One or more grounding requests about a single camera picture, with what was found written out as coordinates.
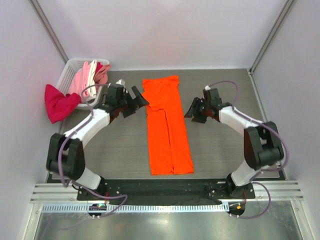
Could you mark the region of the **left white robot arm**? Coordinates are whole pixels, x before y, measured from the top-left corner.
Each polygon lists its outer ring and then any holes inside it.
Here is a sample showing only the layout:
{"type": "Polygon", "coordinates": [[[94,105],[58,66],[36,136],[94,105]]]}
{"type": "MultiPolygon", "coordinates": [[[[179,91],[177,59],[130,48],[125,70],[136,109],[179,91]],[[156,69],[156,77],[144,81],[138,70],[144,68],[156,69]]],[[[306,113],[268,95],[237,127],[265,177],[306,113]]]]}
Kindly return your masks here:
{"type": "Polygon", "coordinates": [[[46,169],[60,176],[63,187],[74,184],[97,200],[107,199],[106,180],[87,168],[86,145],[120,114],[127,118],[149,104],[136,86],[132,86],[130,93],[121,80],[102,87],[106,92],[98,104],[89,106],[86,118],[71,130],[51,136],[46,161],[46,169]]]}

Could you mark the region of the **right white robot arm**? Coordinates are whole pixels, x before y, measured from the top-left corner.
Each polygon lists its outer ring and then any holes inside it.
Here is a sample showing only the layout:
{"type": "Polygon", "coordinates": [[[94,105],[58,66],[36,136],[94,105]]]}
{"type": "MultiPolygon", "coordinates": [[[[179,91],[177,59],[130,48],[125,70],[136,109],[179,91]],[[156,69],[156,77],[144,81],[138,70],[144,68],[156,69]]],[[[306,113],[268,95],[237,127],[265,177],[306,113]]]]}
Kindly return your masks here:
{"type": "Polygon", "coordinates": [[[226,177],[224,187],[228,196],[236,198],[259,173],[284,158],[278,128],[272,121],[256,120],[231,103],[223,102],[217,88],[206,86],[202,92],[203,98],[195,97],[184,117],[202,124],[212,118],[243,137],[244,161],[226,177]]]}

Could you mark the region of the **orange t-shirt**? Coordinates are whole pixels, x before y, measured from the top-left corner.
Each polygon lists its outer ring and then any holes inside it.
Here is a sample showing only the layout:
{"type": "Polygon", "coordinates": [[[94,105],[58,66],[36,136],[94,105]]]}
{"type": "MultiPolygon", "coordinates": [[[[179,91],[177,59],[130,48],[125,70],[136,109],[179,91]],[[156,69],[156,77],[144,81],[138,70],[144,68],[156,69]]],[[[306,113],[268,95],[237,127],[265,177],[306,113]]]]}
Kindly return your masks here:
{"type": "Polygon", "coordinates": [[[152,175],[194,173],[177,75],[143,79],[149,166],[152,175]]]}

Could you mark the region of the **magenta t-shirt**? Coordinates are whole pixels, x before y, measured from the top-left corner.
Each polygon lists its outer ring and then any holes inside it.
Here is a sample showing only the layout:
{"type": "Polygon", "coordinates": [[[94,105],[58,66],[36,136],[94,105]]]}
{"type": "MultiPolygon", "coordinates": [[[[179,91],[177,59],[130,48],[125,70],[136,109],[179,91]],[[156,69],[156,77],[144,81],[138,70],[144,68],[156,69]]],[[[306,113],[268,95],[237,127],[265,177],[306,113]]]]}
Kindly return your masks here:
{"type": "Polygon", "coordinates": [[[64,95],[50,84],[45,86],[45,109],[52,124],[65,120],[81,102],[81,97],[77,93],[64,95]]]}

